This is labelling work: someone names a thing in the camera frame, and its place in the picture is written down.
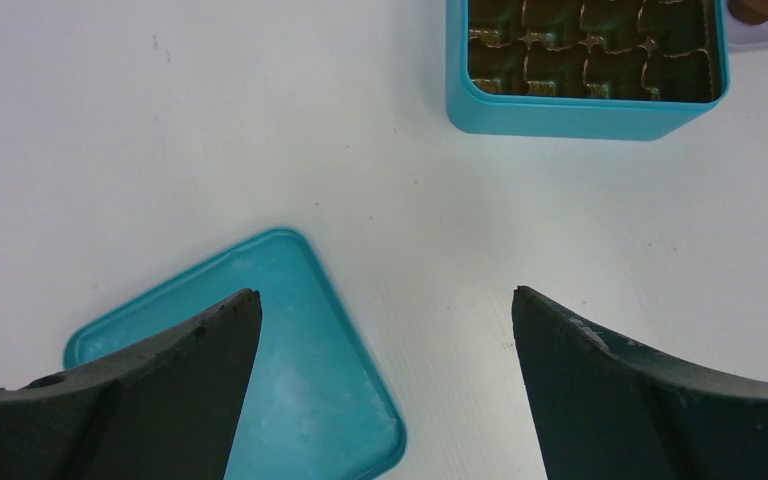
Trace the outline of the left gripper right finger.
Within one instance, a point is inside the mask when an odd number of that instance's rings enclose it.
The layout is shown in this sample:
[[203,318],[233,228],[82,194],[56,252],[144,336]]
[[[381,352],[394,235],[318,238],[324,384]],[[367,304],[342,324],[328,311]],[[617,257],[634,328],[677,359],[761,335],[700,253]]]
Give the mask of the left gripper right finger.
[[768,382],[697,365],[532,288],[513,335],[551,479],[768,479]]

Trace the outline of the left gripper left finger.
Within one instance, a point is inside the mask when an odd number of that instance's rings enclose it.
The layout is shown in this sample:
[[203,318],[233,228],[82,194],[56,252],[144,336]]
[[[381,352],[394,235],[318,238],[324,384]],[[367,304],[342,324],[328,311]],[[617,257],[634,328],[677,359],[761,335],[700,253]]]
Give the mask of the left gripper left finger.
[[243,289],[94,361],[0,388],[0,479],[220,479],[262,325]]

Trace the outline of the teal chocolate tin box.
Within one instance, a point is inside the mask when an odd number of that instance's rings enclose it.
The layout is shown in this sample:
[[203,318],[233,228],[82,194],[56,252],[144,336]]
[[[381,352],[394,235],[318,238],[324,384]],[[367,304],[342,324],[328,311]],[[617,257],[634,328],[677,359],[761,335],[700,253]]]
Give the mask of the teal chocolate tin box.
[[467,133],[655,140],[728,89],[718,1],[450,1],[445,35]]

